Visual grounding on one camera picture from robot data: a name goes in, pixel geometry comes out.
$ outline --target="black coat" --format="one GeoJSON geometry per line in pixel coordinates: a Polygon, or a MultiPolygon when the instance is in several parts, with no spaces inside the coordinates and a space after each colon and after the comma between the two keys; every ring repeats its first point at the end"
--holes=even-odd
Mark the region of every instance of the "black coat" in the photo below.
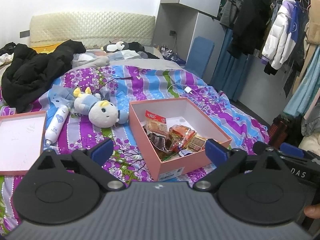
{"type": "Polygon", "coordinates": [[[254,49],[261,49],[270,10],[268,0],[244,0],[228,48],[231,56],[239,58],[242,53],[253,54],[254,49]]]}
{"type": "Polygon", "coordinates": [[[22,113],[51,88],[56,78],[72,68],[75,53],[85,53],[82,42],[65,41],[49,54],[38,54],[27,45],[17,44],[12,63],[2,76],[4,100],[22,113]]]}

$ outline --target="plush toy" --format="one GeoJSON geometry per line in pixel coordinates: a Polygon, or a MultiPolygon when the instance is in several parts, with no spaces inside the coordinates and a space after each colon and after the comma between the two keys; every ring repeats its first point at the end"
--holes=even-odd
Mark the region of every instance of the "plush toy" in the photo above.
{"type": "Polygon", "coordinates": [[[101,101],[100,94],[92,95],[89,87],[85,89],[85,93],[81,93],[80,88],[76,88],[73,95],[76,97],[75,110],[80,114],[88,115],[90,122],[97,127],[108,128],[128,121],[126,111],[118,110],[107,100],[101,101]]]}
{"type": "Polygon", "coordinates": [[[118,41],[117,43],[109,43],[101,47],[101,50],[105,51],[106,53],[117,52],[125,49],[129,49],[129,44],[124,41],[118,41]]]}

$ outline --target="metal screw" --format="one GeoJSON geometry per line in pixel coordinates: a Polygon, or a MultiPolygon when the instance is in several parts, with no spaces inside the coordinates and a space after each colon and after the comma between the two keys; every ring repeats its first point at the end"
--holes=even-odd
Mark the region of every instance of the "metal screw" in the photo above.
{"type": "Polygon", "coordinates": [[[123,184],[119,180],[112,180],[112,181],[108,182],[107,186],[111,189],[120,189],[123,187],[123,184]]]}
{"type": "Polygon", "coordinates": [[[196,183],[196,187],[199,189],[208,189],[211,187],[211,183],[206,180],[201,180],[196,183]]]}

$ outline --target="white spray bottle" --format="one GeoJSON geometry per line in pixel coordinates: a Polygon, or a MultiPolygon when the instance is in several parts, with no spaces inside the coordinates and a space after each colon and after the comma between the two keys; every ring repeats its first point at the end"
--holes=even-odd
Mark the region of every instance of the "white spray bottle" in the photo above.
{"type": "Polygon", "coordinates": [[[58,140],[59,134],[63,127],[64,122],[69,114],[69,109],[67,106],[61,106],[57,112],[54,114],[49,127],[45,131],[45,146],[48,148],[51,144],[58,140]]]}

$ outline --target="human hand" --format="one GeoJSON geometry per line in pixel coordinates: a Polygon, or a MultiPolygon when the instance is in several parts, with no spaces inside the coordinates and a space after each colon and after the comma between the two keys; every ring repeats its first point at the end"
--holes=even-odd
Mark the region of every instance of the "human hand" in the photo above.
{"type": "Polygon", "coordinates": [[[304,214],[310,218],[320,218],[320,204],[305,207],[304,214]]]}

